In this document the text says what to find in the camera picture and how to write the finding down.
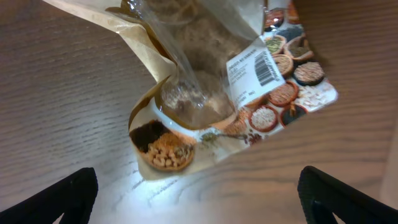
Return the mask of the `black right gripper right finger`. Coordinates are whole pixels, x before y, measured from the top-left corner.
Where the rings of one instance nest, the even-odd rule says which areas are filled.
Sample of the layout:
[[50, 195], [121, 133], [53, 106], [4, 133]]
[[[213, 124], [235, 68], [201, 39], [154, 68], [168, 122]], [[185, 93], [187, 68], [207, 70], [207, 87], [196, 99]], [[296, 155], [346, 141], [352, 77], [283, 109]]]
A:
[[356, 190], [314, 166], [298, 180], [298, 196], [307, 223], [397, 223], [397, 210]]

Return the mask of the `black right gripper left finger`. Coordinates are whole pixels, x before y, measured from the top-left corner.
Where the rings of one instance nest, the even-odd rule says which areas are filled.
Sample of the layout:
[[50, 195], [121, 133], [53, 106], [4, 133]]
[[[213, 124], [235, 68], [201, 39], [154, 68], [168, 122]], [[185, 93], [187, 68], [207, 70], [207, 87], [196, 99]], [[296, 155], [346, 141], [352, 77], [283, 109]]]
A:
[[1, 223], [87, 224], [98, 194], [94, 168], [82, 168], [43, 191], [1, 212]]

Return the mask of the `beige grain bag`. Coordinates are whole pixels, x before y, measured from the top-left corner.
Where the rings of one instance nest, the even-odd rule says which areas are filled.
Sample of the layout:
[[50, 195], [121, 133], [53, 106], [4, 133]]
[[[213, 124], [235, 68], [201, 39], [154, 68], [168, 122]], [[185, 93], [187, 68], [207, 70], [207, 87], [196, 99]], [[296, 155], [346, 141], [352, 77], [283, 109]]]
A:
[[128, 123], [147, 180], [212, 167], [338, 97], [292, 1], [50, 4], [119, 34], [155, 79]]

